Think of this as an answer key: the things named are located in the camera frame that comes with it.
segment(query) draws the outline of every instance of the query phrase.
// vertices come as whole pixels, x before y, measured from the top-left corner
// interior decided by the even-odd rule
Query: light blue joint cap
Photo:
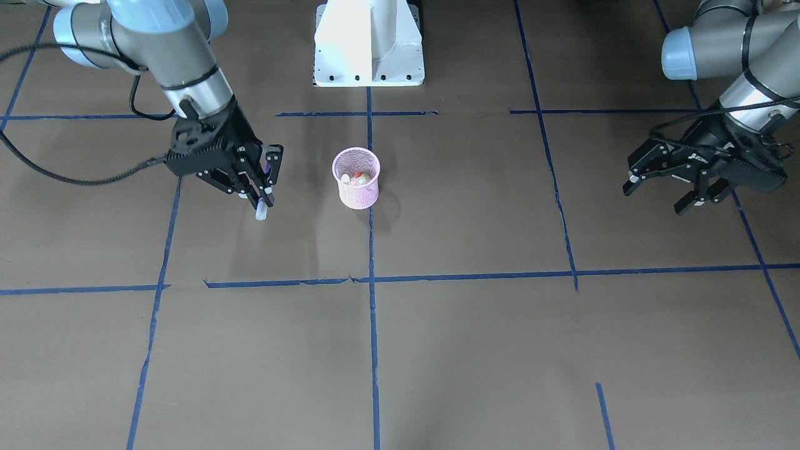
[[[53,20],[53,35],[55,35],[55,42],[59,42],[61,44],[78,44],[75,42],[75,35],[72,32],[72,11],[74,9],[75,6],[70,6],[69,8],[60,10],[58,14],[55,15],[55,20]],[[84,55],[83,52],[78,49],[62,48],[61,51],[64,52],[67,58],[77,62],[81,66],[97,68],[97,66],[95,66],[86,57],[86,55]]]
[[[194,21],[187,0],[108,0],[108,6],[120,25],[138,33],[172,33]]]
[[[208,19],[211,22],[211,36],[208,40],[222,36],[228,29],[228,8],[224,0],[205,0],[208,10]]]
[[[689,28],[684,26],[666,36],[661,49],[661,68],[670,80],[698,79],[698,66],[694,61]]]

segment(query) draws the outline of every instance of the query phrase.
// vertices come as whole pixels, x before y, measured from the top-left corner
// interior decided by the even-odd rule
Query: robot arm
[[[239,108],[209,40],[227,27],[222,0],[109,0],[73,4],[58,12],[56,40],[123,57],[149,70],[178,113],[166,166],[176,175],[194,173],[226,194],[248,199],[256,218],[274,204],[283,156],[264,146]],[[126,64],[103,54],[63,49],[84,66]]]
[[[667,36],[662,65],[669,78],[741,75],[709,110],[692,117],[679,140],[658,133],[678,122],[651,131],[628,157],[625,195],[656,176],[693,183],[674,205],[681,215],[722,201],[739,185],[768,193],[786,181],[783,159],[793,149],[776,143],[773,133],[800,109],[798,12],[757,14],[750,0],[706,0],[691,29]]]

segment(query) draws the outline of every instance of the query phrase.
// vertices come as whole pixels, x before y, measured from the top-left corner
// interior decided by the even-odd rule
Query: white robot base
[[[329,0],[317,8],[314,84],[419,86],[419,10],[406,0]]]

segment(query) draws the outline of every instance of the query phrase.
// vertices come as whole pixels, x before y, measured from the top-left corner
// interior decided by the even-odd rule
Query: blue tape
[[[366,88],[366,141],[372,151],[372,88]],[[375,229],[370,207],[370,346],[372,349],[372,440],[381,450],[381,402],[378,395],[378,323],[375,315]]]
[[[373,116],[439,115],[439,111],[380,111],[373,113],[369,111],[283,112],[276,114],[275,117],[365,117],[369,114]]]
[[[153,302],[153,313],[150,316],[150,334],[147,342],[147,356],[145,362],[142,364],[142,372],[139,374],[139,387],[136,390],[136,402],[134,403],[134,415],[130,419],[130,431],[128,432],[128,445],[127,450],[134,449],[134,440],[136,439],[136,429],[139,424],[139,412],[142,410],[142,398],[145,393],[145,383],[147,382],[147,370],[150,368],[150,355],[153,353],[153,340],[155,339],[155,326],[156,314],[161,307],[161,294],[164,292],[166,278],[166,266],[170,261],[170,248],[172,247],[172,236],[175,232],[175,221],[178,218],[178,204],[181,199],[181,181],[183,178],[178,178],[178,185],[175,187],[175,196],[172,200],[172,214],[170,215],[170,227],[166,233],[166,243],[164,244],[164,261],[161,266],[161,271],[158,273],[158,287],[155,292],[155,300]]]
[[[156,284],[136,286],[88,286],[88,287],[35,287],[32,289],[0,289],[0,295],[39,295],[39,294],[83,294],[91,292],[155,291]]]
[[[144,119],[133,114],[108,114],[108,115],[12,115],[9,120],[42,120],[42,119],[64,119],[64,120],[77,120],[77,119]]]
[[[36,34],[36,40],[34,44],[39,44],[42,41],[42,35],[47,28],[47,21],[50,19],[50,12],[52,11],[53,7],[48,6],[45,10],[45,15],[42,18],[42,24],[39,27],[39,32]],[[4,131],[6,129],[6,124],[8,123],[8,119],[11,116],[11,111],[14,109],[14,105],[17,103],[17,97],[19,96],[19,91],[22,90],[22,84],[25,82],[25,77],[28,75],[28,69],[30,69],[30,64],[34,61],[34,55],[36,54],[36,50],[31,50],[28,54],[28,59],[25,61],[25,66],[22,68],[22,73],[19,75],[19,80],[17,81],[17,86],[14,88],[14,94],[11,96],[11,101],[8,103],[8,107],[6,108],[6,113],[3,115],[2,123],[0,123],[0,131]]]
[[[457,281],[464,279],[554,278],[563,276],[573,276],[573,272],[544,271],[544,272],[516,272],[516,273],[463,274],[463,275],[379,276],[375,278],[375,282],[403,283],[408,281]]]
[[[372,151],[372,88],[366,88],[366,142],[367,150]]]
[[[595,383],[594,386],[598,390],[598,400],[600,400],[600,412],[602,413],[602,422],[606,427],[606,439],[608,440],[608,449],[615,450],[614,434],[611,433],[611,422],[608,420],[608,408],[606,408],[606,397],[602,393],[602,385]]]
[[[800,269],[800,263],[767,264],[768,269]],[[723,272],[723,271],[760,271],[758,264],[744,264],[734,266],[697,266],[697,267],[645,267],[632,269],[599,269],[576,271],[578,276],[604,276],[604,275],[646,275],[670,273],[696,273],[696,272]],[[507,272],[484,274],[453,274],[453,275],[400,275],[376,276],[375,283],[405,283],[414,281],[458,281],[467,279],[527,279],[527,278],[558,278],[572,276],[572,271],[540,271],[540,272]],[[208,283],[210,289],[227,289],[238,287],[275,287],[275,286],[301,286],[312,284],[341,284],[369,283],[370,277],[362,278],[328,278],[328,279],[289,279],[276,281],[240,281],[233,283]]]
[[[666,17],[664,17],[664,11],[661,9],[661,4],[658,3],[658,0],[653,0],[653,4],[655,4],[655,9],[658,11],[658,16],[661,19],[661,24],[664,25],[664,32],[670,32],[670,26],[666,23]]]
[[[342,284],[348,281],[358,283],[352,278],[327,278],[327,279],[287,279],[276,281],[238,281],[233,283],[209,283],[203,280],[209,289],[229,289],[232,287],[276,287],[276,286],[304,286],[314,284]]]
[[[514,0],[514,10],[517,13],[517,25],[519,26],[519,36],[522,39],[522,49],[525,52],[525,62],[528,66],[528,76],[530,77],[530,89],[534,94],[534,103],[536,104],[536,111],[539,111],[537,116],[539,119],[539,128],[542,131],[542,141],[545,145],[545,156],[547,157],[547,166],[550,168],[550,175],[553,177],[553,191],[555,193],[555,202],[558,205],[558,213],[561,215],[561,224],[564,228],[564,243],[566,244],[566,254],[570,260],[570,269],[573,274],[573,282],[575,291],[578,291],[578,274],[575,270],[575,258],[572,255],[572,245],[570,244],[570,233],[566,227],[566,217],[564,216],[564,206],[561,203],[561,194],[558,192],[558,181],[555,176],[555,167],[553,166],[553,158],[550,154],[550,144],[547,140],[547,130],[545,129],[545,119],[542,115],[542,104],[539,102],[539,93],[536,89],[536,78],[534,77],[534,67],[530,61],[530,51],[528,50],[528,39],[525,36],[525,27],[522,25],[522,13],[519,12],[519,1]]]
[[[379,111],[373,112],[373,116],[404,116],[404,115],[439,115],[439,111]]]
[[[537,110],[508,110],[512,115],[539,114]],[[669,114],[669,113],[694,113],[697,110],[680,108],[663,109],[620,109],[620,110],[542,110],[542,114],[563,115],[563,114]]]
[[[275,117],[358,117],[365,116],[366,112],[286,112],[276,114]]]
[[[764,257],[761,254],[761,250],[758,249],[758,244],[755,242],[755,235],[753,234],[753,229],[750,228],[750,222],[747,220],[747,215],[745,214],[745,210],[742,207],[742,203],[739,202],[739,196],[736,195],[736,191],[731,195],[734,198],[734,202],[736,203],[736,208],[739,210],[739,216],[742,217],[742,223],[745,226],[745,230],[747,231],[747,237],[750,238],[750,243],[753,245],[753,250],[755,251],[755,255],[758,258],[758,263],[761,264],[761,268],[764,271],[764,278],[766,279],[767,286],[770,287],[770,293],[772,293],[772,299],[775,302],[775,306],[778,307],[778,312],[781,315],[781,319],[783,320],[783,326],[786,327],[786,332],[789,333],[789,340],[792,342],[792,347],[794,347],[794,352],[797,354],[798,358],[800,359],[800,345],[798,345],[797,337],[794,335],[794,330],[792,329],[792,325],[789,322],[789,317],[786,316],[786,311],[783,309],[783,303],[781,303],[781,298],[778,296],[778,291],[775,289],[775,285],[772,283],[772,277],[770,276],[769,267],[764,263]]]

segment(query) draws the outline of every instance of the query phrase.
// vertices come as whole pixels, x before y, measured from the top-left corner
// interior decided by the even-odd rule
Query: pink mesh cup
[[[336,155],[333,165],[334,178],[339,185],[339,198],[345,206],[353,209],[367,209],[378,199],[378,174],[381,163],[375,153],[361,147],[351,147]],[[342,181],[342,175],[353,179],[356,172],[370,176],[364,184],[350,184]]]

